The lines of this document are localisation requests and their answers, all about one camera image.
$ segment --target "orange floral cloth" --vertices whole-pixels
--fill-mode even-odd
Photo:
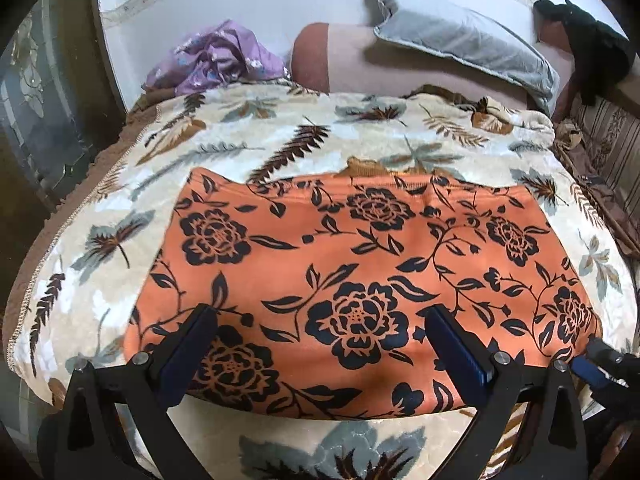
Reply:
[[[218,336],[190,393],[272,415],[381,418],[460,407],[424,336],[444,304],[492,351],[546,366],[600,333],[524,186],[441,174],[236,184],[198,168],[132,313],[125,357],[205,303]]]

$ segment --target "bedsheet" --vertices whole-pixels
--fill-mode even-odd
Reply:
[[[160,104],[157,120],[67,220],[38,266],[8,342],[10,367],[51,402],[53,390],[63,393],[78,356],[97,366],[124,362],[123,336],[136,298],[195,166],[235,182],[437,170],[484,186],[522,184],[578,270],[604,340],[614,348],[629,346],[637,317],[631,276],[604,222],[548,150],[554,139],[550,122],[491,100],[482,110],[460,110],[424,94],[408,100],[326,95],[291,84],[236,85]],[[192,410],[202,402],[183,403]],[[172,412],[175,420],[191,426],[206,420],[179,409]],[[240,470],[248,478],[263,478],[260,470],[279,468],[279,460],[292,470],[317,465],[340,478],[329,450],[337,449],[345,434],[366,443],[354,444],[357,471],[392,455],[395,464],[402,463],[396,478],[418,478],[430,474],[450,449],[440,436],[427,440],[429,434],[446,427],[454,442],[470,420],[450,412],[388,423],[273,422],[215,406],[198,409],[215,412],[212,424],[234,428],[217,437],[193,428],[183,433],[203,451],[228,440],[224,460],[198,456],[216,478],[238,478]],[[261,424],[281,431],[265,433],[257,429]],[[289,431],[305,432],[306,440],[292,440]],[[285,472],[273,474],[283,478]]]

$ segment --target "metal screw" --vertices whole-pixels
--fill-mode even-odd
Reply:
[[[508,365],[511,362],[511,356],[507,352],[500,350],[494,354],[494,361],[499,365]]]
[[[149,354],[146,352],[138,352],[131,358],[131,362],[135,365],[143,365],[149,361]]]
[[[560,359],[556,359],[554,361],[554,368],[559,372],[565,372],[569,369],[566,363],[564,361],[561,361]]]
[[[88,364],[89,361],[87,361],[84,357],[79,357],[78,359],[76,359],[76,362],[74,364],[74,370],[82,372]]]

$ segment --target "brown blanket border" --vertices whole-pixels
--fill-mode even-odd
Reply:
[[[133,146],[140,133],[149,124],[158,120],[158,103],[173,98],[174,89],[158,90],[143,94],[127,115],[126,124],[120,132],[120,139],[115,144],[102,150],[89,167],[86,178],[76,185],[76,188],[60,203],[56,212],[45,220],[42,231],[38,234],[29,252],[22,261],[18,275],[14,281],[4,311],[2,324],[2,350],[7,364],[14,370],[12,355],[8,353],[9,341],[14,337],[15,330],[20,323],[20,313],[24,295],[28,290],[31,279],[36,273],[44,255],[49,250],[52,241],[60,228],[81,206],[82,202],[100,184],[107,172],[120,160],[125,152]]]

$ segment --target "striped fabric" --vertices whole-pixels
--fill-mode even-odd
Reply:
[[[584,106],[580,95],[571,117],[582,129],[593,167],[629,216],[640,221],[640,119],[599,96],[594,106]]]

